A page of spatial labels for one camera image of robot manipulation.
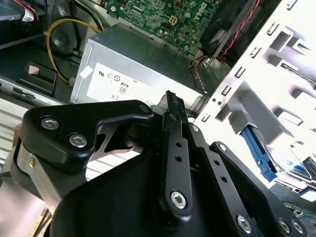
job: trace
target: circuit board component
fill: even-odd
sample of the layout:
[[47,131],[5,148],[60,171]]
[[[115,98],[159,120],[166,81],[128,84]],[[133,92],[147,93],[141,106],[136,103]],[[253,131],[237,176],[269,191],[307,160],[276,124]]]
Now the circuit board component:
[[108,0],[107,10],[164,41],[195,55],[218,0]]

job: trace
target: red and black wire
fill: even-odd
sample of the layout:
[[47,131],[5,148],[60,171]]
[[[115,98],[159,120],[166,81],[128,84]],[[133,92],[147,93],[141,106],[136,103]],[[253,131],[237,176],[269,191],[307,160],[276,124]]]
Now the red and black wire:
[[24,9],[28,10],[33,15],[34,19],[39,20],[39,16],[33,8],[31,8],[30,6],[28,6],[25,3],[21,2],[20,0],[13,0],[13,1],[15,1],[18,5],[20,5]]
[[222,53],[222,55],[219,56],[219,59],[220,59],[220,60],[223,60],[223,57],[227,54],[228,50],[230,50],[230,49],[233,47],[234,42],[236,41],[236,39],[237,39],[237,37],[238,37],[240,31],[241,31],[242,28],[246,25],[247,21],[252,17],[252,15],[253,15],[255,9],[259,6],[260,1],[261,1],[261,0],[257,0],[255,6],[253,7],[253,9],[251,10],[251,12],[249,13],[248,17],[247,17],[247,18],[242,22],[242,24],[239,26],[239,28],[238,28],[238,30],[236,31],[235,36],[234,36],[234,38],[232,39],[231,43],[230,43],[229,46],[224,50],[224,52]]

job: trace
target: screw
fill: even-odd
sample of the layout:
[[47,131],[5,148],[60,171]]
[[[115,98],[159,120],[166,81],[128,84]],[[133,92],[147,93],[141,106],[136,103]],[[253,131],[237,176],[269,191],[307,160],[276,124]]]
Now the screw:
[[73,134],[69,138],[69,142],[74,147],[82,148],[87,145],[87,139],[80,134]]
[[35,164],[36,164],[35,158],[34,158],[34,157],[31,157],[31,158],[30,158],[30,161],[29,161],[30,167],[34,168],[34,167],[35,167]]
[[251,225],[246,220],[246,218],[244,218],[241,215],[238,215],[237,216],[237,222],[238,222],[238,225],[242,228],[243,231],[245,231],[247,234],[251,233]]
[[303,233],[302,227],[301,227],[296,221],[294,221],[293,219],[291,220],[291,222],[292,222],[294,228],[295,228],[299,233],[302,234],[302,233]]
[[224,152],[227,151],[226,147],[222,144],[219,144],[219,148]]
[[176,205],[176,207],[178,207],[179,209],[183,209],[186,207],[187,201],[184,198],[184,196],[178,192],[178,191],[173,191],[171,193],[171,201],[173,202],[173,204]]
[[195,132],[198,132],[199,131],[199,128],[197,126],[195,126],[193,123],[191,123],[191,127],[193,128],[193,130]]
[[48,130],[55,130],[59,127],[59,122],[54,118],[44,118],[41,120],[40,124],[43,128]]
[[148,112],[149,112],[149,108],[148,108],[147,106],[145,106],[145,105],[140,105],[139,107],[140,107],[140,109],[141,109],[142,111],[144,111],[145,113],[148,113]]
[[279,223],[282,226],[282,228],[285,230],[285,232],[287,232],[287,233],[291,232],[291,229],[283,220],[279,219]]

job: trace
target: red wire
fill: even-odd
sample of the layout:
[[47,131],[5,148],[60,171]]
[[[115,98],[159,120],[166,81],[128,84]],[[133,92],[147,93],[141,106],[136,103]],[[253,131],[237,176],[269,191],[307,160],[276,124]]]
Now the red wire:
[[32,13],[33,17],[38,20],[37,14],[36,14],[36,12],[34,11],[34,9],[32,9],[30,6],[28,6],[28,5],[26,5],[26,4],[22,3],[22,2],[20,2],[19,0],[13,0],[13,1],[15,1],[15,2],[16,2],[17,4],[19,4],[21,7],[28,9],[28,10]]
[[242,28],[245,26],[246,22],[252,17],[255,9],[259,6],[261,0],[257,0],[256,5],[254,6],[254,8],[252,9],[252,11],[249,13],[248,17],[246,20],[243,21],[243,23],[240,25],[240,27],[238,28],[238,30],[236,31],[235,37],[232,39],[230,45],[225,49],[225,51],[223,52],[223,54],[219,57],[220,60],[223,59],[223,57],[227,54],[228,50],[231,49],[231,47],[233,46],[235,40],[237,39],[240,31],[242,30]]

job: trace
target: blue drive rail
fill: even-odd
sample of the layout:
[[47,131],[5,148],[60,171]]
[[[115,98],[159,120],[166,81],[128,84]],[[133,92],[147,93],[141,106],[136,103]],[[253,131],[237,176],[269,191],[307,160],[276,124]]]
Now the blue drive rail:
[[256,133],[259,133],[258,131],[255,132],[255,129],[255,127],[247,126],[241,132],[241,135],[245,139],[257,166],[260,168],[261,174],[270,183],[277,178],[277,175],[275,174],[276,170],[270,160],[266,148],[261,145],[261,142],[264,141],[255,135]]

